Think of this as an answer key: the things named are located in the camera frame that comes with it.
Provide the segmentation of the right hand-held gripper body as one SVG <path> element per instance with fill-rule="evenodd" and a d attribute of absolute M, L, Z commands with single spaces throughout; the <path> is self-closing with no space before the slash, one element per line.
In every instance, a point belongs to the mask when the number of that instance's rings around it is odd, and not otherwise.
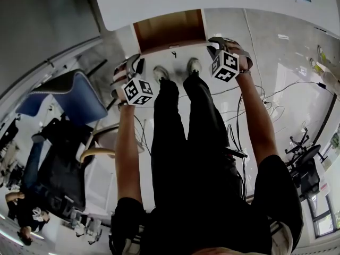
<path fill-rule="evenodd" d="M 235 50 L 233 53 L 216 50 L 215 54 L 211 53 L 210 56 L 212 57 L 210 74 L 220 81 L 230 82 L 240 74 L 240 57 L 247 58 L 249 60 L 248 67 L 252 67 L 251 57 L 244 50 Z"/>

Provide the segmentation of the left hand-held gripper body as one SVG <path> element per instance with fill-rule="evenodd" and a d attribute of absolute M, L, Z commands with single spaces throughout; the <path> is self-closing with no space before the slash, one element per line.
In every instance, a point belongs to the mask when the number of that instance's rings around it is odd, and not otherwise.
<path fill-rule="evenodd" d="M 118 75 L 110 84 L 111 96 L 130 106 L 143 106 L 154 97 L 149 82 L 140 77 Z"/>

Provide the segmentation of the person's left forearm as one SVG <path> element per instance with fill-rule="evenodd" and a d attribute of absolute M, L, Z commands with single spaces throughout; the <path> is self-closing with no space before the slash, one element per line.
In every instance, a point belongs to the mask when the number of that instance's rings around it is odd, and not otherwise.
<path fill-rule="evenodd" d="M 116 170 L 135 169 L 139 165 L 139 149 L 135 138 L 135 107 L 121 105 L 120 122 L 115 146 Z"/>

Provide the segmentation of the person's right forearm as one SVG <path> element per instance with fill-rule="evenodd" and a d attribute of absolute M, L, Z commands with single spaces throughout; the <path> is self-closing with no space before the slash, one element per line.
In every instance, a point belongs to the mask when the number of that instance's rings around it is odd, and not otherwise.
<path fill-rule="evenodd" d="M 268 156 L 278 155 L 273 124 L 251 75 L 241 73 L 236 77 L 236 81 L 241 89 L 249 137 L 259 165 Z"/>

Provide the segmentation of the person's left hand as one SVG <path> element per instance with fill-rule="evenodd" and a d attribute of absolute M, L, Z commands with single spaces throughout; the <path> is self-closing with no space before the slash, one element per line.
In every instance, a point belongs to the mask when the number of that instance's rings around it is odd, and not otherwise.
<path fill-rule="evenodd" d="M 121 82 L 125 80 L 130 80 L 130 72 L 128 71 L 127 63 L 121 63 L 114 70 L 113 82 Z"/>

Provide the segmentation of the person's right hand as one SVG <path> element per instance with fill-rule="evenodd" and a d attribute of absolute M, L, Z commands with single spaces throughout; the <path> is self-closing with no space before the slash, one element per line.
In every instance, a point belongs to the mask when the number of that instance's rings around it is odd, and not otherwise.
<path fill-rule="evenodd" d="M 243 48 L 235 41 L 225 41 L 225 46 L 227 49 L 228 53 L 231 54 L 238 54 L 238 55 L 242 55 L 243 54 Z"/>

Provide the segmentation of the person's left grey shoe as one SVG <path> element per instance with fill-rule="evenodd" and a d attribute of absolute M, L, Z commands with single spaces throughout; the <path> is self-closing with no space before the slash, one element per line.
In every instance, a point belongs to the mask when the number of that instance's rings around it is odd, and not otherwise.
<path fill-rule="evenodd" d="M 162 80 L 170 80 L 168 71 L 161 65 L 154 67 L 153 76 L 158 84 L 160 84 Z"/>

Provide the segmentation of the person's grey shoe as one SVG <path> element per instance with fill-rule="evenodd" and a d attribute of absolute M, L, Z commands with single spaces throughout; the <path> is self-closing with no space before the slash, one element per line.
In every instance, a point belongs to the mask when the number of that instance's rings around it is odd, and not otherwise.
<path fill-rule="evenodd" d="M 189 59 L 187 64 L 187 72 L 189 75 L 193 74 L 199 75 L 201 69 L 202 69 L 201 63 L 197 58 L 193 57 Z"/>
<path fill-rule="evenodd" d="M 162 80 L 170 80 L 168 71 L 161 65 L 154 67 L 153 76 L 158 84 L 160 84 Z"/>

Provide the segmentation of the person's right grey shoe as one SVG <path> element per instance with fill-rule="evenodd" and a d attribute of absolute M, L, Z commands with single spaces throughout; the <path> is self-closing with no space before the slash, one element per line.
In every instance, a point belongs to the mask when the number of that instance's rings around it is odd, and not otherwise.
<path fill-rule="evenodd" d="M 199 75 L 201 69 L 202 69 L 201 63 L 197 58 L 193 57 L 189 59 L 187 64 L 187 72 L 189 75 L 193 74 Z"/>

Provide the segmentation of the blue padded chair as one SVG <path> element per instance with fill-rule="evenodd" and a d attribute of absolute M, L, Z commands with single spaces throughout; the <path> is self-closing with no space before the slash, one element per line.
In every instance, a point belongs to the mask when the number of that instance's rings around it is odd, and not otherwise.
<path fill-rule="evenodd" d="M 54 97 L 65 115 L 75 125 L 86 125 L 108 114 L 89 79 L 80 69 L 62 74 L 33 89 L 16 112 L 36 116 L 48 95 Z"/>

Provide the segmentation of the person's black trousers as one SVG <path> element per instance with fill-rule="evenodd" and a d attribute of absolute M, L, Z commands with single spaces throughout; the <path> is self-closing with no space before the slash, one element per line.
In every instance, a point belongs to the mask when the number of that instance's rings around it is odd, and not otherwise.
<path fill-rule="evenodd" d="M 240 198 L 241 177 L 226 153 L 226 126 L 207 84 L 197 74 L 183 83 L 191 102 L 188 133 L 179 114 L 176 83 L 161 78 L 159 84 L 151 147 L 155 205 Z"/>

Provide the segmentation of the black office chair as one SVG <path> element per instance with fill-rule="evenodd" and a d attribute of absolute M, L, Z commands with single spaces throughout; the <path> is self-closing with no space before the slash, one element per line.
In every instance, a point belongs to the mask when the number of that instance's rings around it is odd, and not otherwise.
<path fill-rule="evenodd" d="M 86 208 L 84 173 L 93 157 L 87 157 L 82 164 L 76 155 L 92 131 L 88 125 L 78 126 L 56 118 L 42 130 L 51 146 L 38 172 L 37 194 L 54 215 L 65 216 L 72 209 L 84 211 Z"/>

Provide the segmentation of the black swivel chair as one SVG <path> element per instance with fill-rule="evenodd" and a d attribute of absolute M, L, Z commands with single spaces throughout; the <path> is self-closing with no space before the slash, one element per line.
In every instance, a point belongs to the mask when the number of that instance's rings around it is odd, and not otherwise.
<path fill-rule="evenodd" d="M 319 154 L 321 145 L 312 144 L 306 146 L 305 143 L 309 139 L 308 129 L 304 127 L 301 140 L 295 141 L 291 136 L 290 144 L 293 148 L 285 149 L 287 155 L 292 155 L 291 159 L 285 164 L 293 179 L 301 202 L 311 199 L 320 192 L 320 176 L 317 172 L 315 156 Z"/>

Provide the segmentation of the person's black shirt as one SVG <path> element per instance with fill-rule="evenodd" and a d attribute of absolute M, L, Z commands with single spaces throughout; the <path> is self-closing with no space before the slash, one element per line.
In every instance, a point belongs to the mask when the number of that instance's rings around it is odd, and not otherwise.
<path fill-rule="evenodd" d="M 224 247 L 271 255 L 270 219 L 287 225 L 296 248 L 303 228 L 300 199 L 279 156 L 265 158 L 258 169 L 254 198 L 202 200 L 156 207 L 145 212 L 132 198 L 118 201 L 111 221 L 112 255 L 192 255 Z"/>

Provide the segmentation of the person's beige bag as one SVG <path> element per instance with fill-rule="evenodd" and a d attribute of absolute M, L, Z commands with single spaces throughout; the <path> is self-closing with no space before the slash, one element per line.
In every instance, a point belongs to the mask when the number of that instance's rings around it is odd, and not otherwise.
<path fill-rule="evenodd" d="M 272 219 L 269 221 L 272 239 L 271 255 L 291 255 L 293 238 L 289 227 L 282 222 Z"/>

